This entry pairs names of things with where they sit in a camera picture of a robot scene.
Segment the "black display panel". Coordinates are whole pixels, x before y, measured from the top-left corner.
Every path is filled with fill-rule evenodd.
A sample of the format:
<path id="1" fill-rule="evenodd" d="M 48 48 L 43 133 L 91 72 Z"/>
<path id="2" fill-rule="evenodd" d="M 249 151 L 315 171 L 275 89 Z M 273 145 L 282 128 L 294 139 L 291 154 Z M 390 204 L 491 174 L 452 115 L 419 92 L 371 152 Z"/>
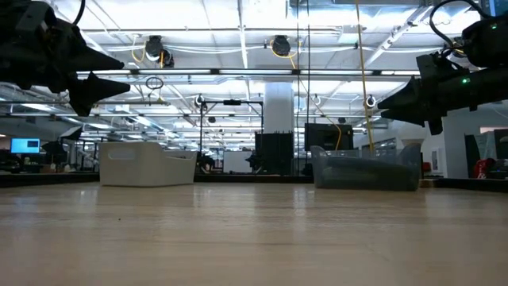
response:
<path id="1" fill-rule="evenodd" d="M 320 123 L 305 124 L 305 150 L 311 146 L 320 146 L 326 151 L 353 149 L 353 128 L 351 125 L 333 125 Z"/>

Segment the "white bulb table lamp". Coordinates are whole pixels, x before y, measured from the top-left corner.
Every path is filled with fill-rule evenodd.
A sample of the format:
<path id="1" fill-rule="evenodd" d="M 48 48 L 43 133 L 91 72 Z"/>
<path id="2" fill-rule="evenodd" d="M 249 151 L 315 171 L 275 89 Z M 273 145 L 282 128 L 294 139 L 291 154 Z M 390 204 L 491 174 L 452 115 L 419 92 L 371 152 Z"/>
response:
<path id="1" fill-rule="evenodd" d="M 426 126 L 396 121 L 393 127 L 396 132 L 398 149 L 404 149 L 413 143 L 422 144 L 427 138 L 428 128 Z"/>

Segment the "light grey plastic bin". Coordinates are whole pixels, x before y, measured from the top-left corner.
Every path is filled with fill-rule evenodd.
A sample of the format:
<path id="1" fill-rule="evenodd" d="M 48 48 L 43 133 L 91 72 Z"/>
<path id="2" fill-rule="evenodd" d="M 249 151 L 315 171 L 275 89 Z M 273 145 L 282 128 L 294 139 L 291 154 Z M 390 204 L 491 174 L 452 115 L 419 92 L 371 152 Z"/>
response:
<path id="1" fill-rule="evenodd" d="M 102 186 L 166 187 L 192 184 L 198 153 L 163 150 L 155 142 L 106 142 L 99 145 Z"/>

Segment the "black monitor blue screen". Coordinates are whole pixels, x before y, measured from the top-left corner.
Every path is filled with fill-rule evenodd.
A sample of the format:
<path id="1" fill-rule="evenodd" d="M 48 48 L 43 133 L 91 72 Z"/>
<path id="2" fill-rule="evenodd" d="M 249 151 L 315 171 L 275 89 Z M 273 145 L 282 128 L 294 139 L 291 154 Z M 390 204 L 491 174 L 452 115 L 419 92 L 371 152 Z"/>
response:
<path id="1" fill-rule="evenodd" d="M 479 0 L 483 11 L 491 16 L 508 14 L 508 0 Z"/>

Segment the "black aluminium table frame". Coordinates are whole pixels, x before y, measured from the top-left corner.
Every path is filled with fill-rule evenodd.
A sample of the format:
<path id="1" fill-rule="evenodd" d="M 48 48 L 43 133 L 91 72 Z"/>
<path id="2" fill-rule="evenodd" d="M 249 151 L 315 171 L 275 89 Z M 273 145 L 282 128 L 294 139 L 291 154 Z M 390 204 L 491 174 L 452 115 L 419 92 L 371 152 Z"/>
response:
<path id="1" fill-rule="evenodd" d="M 53 184 L 77 184 L 98 182 L 98 172 L 0 174 L 0 188 L 27 187 Z M 196 175 L 198 183 L 239 183 L 239 184 L 311 184 L 309 176 L 254 176 L 254 175 Z M 447 179 L 432 178 L 420 180 L 423 188 L 448 188 L 469 191 L 489 191 L 508 194 L 508 180 Z"/>

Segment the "white building column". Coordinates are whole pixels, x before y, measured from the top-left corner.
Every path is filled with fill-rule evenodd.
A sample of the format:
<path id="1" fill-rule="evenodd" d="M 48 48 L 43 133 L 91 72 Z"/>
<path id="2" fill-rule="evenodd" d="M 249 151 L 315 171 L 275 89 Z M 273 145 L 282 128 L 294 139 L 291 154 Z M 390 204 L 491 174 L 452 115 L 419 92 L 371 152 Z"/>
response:
<path id="1" fill-rule="evenodd" d="M 294 130 L 294 91 L 290 82 L 265 83 L 264 131 L 289 133 Z"/>

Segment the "black frame rig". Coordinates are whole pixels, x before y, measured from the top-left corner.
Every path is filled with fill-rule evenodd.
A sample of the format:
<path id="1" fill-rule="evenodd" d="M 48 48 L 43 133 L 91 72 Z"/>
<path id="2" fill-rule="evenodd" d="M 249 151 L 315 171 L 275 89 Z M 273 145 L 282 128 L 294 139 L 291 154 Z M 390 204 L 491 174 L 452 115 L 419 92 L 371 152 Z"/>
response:
<path id="1" fill-rule="evenodd" d="M 224 151 L 255 152 L 255 134 L 264 133 L 264 103 L 248 99 L 200 101 L 196 172 L 223 174 Z"/>

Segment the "red object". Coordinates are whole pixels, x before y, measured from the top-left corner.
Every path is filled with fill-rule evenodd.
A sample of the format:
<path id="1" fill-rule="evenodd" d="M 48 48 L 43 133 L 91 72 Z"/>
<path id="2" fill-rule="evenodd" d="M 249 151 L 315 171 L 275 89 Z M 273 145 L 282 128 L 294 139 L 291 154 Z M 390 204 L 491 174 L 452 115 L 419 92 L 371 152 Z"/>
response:
<path id="1" fill-rule="evenodd" d="M 495 165 L 496 160 L 493 158 L 478 160 L 474 167 L 475 179 L 486 179 L 490 169 Z"/>

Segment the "smoky grey translucent bin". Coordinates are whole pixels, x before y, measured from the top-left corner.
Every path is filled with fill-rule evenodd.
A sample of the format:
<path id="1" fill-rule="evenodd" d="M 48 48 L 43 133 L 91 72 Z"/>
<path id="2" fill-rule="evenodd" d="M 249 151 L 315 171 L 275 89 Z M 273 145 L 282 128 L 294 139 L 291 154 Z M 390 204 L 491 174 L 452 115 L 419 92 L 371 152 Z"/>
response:
<path id="1" fill-rule="evenodd" d="M 421 177 L 421 144 L 413 143 L 407 145 L 404 149 L 376 149 L 373 153 L 368 151 L 361 152 L 358 149 L 326 151 L 319 146 L 310 148 L 311 161 L 314 176 L 314 185 L 317 188 L 328 189 L 349 189 L 349 190 L 382 190 L 382 191 L 415 191 L 419 187 Z M 402 179 L 389 180 L 334 180 L 323 179 L 321 170 L 328 159 L 332 157 L 353 157 L 369 160 L 382 160 L 402 164 L 405 166 L 414 166 L 419 171 L 418 181 L 407 181 Z"/>

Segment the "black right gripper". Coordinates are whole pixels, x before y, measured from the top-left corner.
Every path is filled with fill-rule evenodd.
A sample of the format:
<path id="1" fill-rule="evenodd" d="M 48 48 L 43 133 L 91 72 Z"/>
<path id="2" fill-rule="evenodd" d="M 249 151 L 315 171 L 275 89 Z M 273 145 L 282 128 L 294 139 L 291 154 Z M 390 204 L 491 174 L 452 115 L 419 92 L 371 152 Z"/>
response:
<path id="1" fill-rule="evenodd" d="M 478 84 L 478 73 L 448 60 L 439 53 L 419 56 L 420 78 L 412 77 L 400 91 L 378 103 L 380 116 L 424 127 L 432 135 L 443 132 L 442 118 L 450 110 L 470 106 L 468 98 Z M 402 108 L 418 107 L 417 110 Z"/>

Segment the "black cabinet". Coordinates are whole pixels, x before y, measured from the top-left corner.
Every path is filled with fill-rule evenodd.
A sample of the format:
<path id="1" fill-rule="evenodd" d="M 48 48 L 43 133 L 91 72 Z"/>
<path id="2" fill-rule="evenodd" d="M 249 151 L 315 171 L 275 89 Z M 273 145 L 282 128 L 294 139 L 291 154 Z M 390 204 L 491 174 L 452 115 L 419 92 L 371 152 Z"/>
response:
<path id="1" fill-rule="evenodd" d="M 253 164 L 255 170 L 281 176 L 291 174 L 294 159 L 294 134 L 256 133 Z"/>

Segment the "white board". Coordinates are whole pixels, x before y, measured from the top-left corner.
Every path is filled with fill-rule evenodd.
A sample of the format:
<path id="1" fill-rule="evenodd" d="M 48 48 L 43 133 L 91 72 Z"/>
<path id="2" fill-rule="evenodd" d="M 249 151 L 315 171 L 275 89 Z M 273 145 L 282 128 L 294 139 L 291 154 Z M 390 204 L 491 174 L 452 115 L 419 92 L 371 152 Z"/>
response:
<path id="1" fill-rule="evenodd" d="M 250 158 L 251 155 L 251 151 L 224 151 L 223 172 L 250 173 L 252 167 L 248 162 L 248 158 Z"/>

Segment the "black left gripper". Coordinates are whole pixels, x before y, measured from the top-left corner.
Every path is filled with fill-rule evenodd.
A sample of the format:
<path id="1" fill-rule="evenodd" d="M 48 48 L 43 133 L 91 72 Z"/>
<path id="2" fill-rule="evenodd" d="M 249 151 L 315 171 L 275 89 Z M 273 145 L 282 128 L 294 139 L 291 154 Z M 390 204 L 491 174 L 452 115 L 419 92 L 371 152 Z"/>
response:
<path id="1" fill-rule="evenodd" d="M 127 83 L 98 78 L 92 71 L 118 70 L 125 65 L 87 46 L 77 24 L 86 0 L 72 22 L 56 17 L 42 33 L 20 34 L 15 30 L 23 10 L 33 0 L 0 0 L 0 81 L 22 90 L 33 85 L 58 93 L 69 91 L 69 104 L 80 117 L 88 117 L 94 105 L 130 91 Z M 78 79 L 77 72 L 91 72 Z"/>

